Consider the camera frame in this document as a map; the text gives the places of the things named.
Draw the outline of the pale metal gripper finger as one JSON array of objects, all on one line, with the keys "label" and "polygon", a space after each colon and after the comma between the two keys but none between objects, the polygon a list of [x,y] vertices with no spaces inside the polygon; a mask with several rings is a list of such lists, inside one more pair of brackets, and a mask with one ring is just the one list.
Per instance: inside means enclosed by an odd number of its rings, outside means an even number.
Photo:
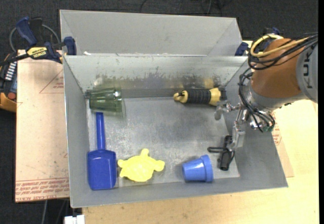
[{"label": "pale metal gripper finger", "polygon": [[232,149],[238,149],[243,146],[245,135],[246,132],[244,124],[239,121],[234,121],[232,127]]},{"label": "pale metal gripper finger", "polygon": [[215,120],[221,119],[222,115],[239,109],[239,104],[233,105],[228,100],[219,101],[214,113]]}]

